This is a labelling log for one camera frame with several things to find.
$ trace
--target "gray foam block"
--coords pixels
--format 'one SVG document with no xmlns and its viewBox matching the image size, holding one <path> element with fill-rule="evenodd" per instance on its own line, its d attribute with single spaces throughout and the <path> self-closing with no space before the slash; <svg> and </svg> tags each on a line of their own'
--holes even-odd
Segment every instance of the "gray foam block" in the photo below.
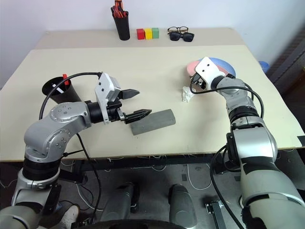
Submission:
<svg viewBox="0 0 305 229">
<path fill-rule="evenodd" d="M 147 117 L 130 124 L 133 135 L 139 135 L 152 130 L 176 124 L 171 109 L 149 114 Z"/>
</svg>

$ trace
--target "yellow block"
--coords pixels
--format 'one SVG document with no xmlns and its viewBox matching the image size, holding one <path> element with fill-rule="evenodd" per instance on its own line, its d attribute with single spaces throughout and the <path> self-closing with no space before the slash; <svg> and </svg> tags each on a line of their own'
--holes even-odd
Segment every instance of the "yellow block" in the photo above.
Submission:
<svg viewBox="0 0 305 229">
<path fill-rule="evenodd" d="M 144 29 L 145 32 L 145 39 L 150 40 L 153 38 L 153 32 L 151 28 Z"/>
</svg>

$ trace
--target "shoe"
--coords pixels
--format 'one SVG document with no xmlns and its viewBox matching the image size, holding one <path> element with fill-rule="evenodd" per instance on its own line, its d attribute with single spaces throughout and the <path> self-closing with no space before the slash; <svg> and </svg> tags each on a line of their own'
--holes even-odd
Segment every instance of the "shoe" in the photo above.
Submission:
<svg viewBox="0 0 305 229">
<path fill-rule="evenodd" d="M 79 213 L 80 208 L 76 205 L 72 205 L 61 218 L 61 223 L 63 223 L 67 229 L 71 229 L 71 224 L 76 222 Z"/>
</svg>

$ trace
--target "black pen holder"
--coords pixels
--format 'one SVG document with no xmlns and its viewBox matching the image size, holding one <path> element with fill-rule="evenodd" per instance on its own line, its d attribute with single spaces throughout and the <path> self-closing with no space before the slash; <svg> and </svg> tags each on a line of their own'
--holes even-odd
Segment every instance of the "black pen holder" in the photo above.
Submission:
<svg viewBox="0 0 305 229">
<path fill-rule="evenodd" d="M 42 87 L 42 93 L 44 95 L 47 95 L 53 89 L 53 84 L 57 85 L 61 80 L 62 77 L 56 77 L 47 81 Z M 63 93 L 59 92 L 58 90 L 55 90 L 50 97 L 58 104 L 64 102 L 81 102 L 81 99 L 79 98 L 79 96 L 77 95 L 76 91 L 74 90 L 71 84 L 71 80 L 68 81 L 69 81 L 69 85 L 65 85 L 65 83 L 63 83 L 62 85 L 59 86 L 60 90 L 62 90 Z"/>
<path fill-rule="evenodd" d="M 116 25 L 116 29 L 118 30 L 119 37 L 122 41 L 126 41 L 130 38 L 127 11 L 126 11 L 126 14 L 127 14 L 126 17 L 124 17 L 124 18 L 113 17 L 115 25 Z"/>
</svg>

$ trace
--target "red block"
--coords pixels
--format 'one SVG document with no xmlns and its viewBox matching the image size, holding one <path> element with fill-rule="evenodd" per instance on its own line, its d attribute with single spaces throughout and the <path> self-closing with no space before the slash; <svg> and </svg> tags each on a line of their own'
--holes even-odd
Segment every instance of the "red block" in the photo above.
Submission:
<svg viewBox="0 0 305 229">
<path fill-rule="evenodd" d="M 138 40 L 145 39 L 144 29 L 137 29 Z"/>
</svg>

